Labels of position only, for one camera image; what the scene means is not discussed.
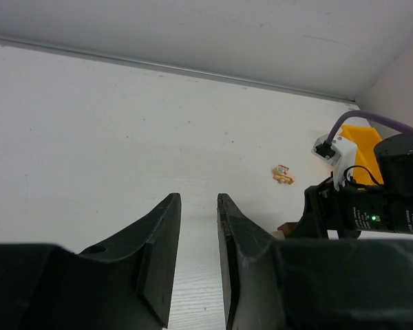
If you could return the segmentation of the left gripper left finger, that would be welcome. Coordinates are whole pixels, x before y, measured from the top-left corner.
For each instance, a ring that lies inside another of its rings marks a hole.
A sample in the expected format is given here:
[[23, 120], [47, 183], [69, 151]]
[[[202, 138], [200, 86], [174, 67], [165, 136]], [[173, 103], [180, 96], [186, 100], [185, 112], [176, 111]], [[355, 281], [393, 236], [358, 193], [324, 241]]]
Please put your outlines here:
[[0, 244], [0, 329], [167, 328], [181, 205], [171, 193], [78, 254], [54, 244]]

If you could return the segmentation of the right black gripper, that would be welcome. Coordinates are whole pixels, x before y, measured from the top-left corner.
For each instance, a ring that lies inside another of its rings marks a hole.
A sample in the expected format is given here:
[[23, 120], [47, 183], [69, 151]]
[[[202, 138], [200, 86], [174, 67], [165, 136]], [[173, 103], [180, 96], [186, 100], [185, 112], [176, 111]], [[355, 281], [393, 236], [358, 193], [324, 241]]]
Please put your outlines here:
[[413, 196], [394, 194], [380, 186], [335, 190], [324, 182], [304, 192], [304, 211], [290, 238], [357, 239], [363, 231], [413, 234]]

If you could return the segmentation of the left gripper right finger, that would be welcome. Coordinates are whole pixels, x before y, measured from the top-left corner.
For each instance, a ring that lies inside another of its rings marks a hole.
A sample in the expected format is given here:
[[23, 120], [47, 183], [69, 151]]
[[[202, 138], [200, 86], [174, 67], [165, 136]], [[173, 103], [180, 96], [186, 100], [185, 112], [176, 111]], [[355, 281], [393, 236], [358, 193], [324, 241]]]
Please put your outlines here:
[[218, 195], [227, 329], [413, 329], [413, 241], [279, 240]]

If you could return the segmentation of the brown wood block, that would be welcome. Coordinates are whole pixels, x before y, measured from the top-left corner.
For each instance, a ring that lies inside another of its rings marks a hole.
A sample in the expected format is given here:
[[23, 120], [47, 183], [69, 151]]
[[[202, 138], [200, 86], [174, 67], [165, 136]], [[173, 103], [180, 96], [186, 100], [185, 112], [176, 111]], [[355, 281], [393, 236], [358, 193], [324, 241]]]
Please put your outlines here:
[[283, 234], [283, 237], [286, 238], [291, 232], [297, 227], [297, 222], [286, 222], [281, 224], [277, 231]]

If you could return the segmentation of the yellow plastic bin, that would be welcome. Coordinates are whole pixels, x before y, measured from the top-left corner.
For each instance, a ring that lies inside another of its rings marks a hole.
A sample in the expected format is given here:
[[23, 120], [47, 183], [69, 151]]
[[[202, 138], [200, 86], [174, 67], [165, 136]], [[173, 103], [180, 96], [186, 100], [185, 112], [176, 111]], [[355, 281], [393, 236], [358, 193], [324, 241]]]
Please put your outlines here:
[[341, 136], [357, 145], [355, 164], [370, 171], [379, 184], [383, 184], [379, 165], [374, 155], [375, 146], [382, 141], [376, 129], [372, 127], [343, 125]]

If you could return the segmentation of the wooden helicopter toy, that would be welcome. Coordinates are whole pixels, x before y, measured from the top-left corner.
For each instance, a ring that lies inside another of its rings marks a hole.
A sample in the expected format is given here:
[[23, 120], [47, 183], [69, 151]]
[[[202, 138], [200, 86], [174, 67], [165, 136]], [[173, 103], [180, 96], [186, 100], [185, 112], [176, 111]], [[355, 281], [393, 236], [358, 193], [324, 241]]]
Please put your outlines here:
[[273, 169], [273, 179], [281, 184], [291, 185], [295, 178], [289, 173], [289, 167], [278, 165]]

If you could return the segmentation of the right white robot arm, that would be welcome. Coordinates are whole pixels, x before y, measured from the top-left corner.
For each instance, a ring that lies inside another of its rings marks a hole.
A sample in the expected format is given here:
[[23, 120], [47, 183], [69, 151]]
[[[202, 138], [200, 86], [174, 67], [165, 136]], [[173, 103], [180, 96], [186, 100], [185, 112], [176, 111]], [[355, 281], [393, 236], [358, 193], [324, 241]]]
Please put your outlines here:
[[363, 231], [413, 234], [413, 137], [389, 137], [375, 146], [374, 156], [383, 183], [360, 184], [349, 166], [340, 186], [329, 177], [307, 188], [303, 215], [286, 238], [326, 238], [330, 230], [350, 239]]

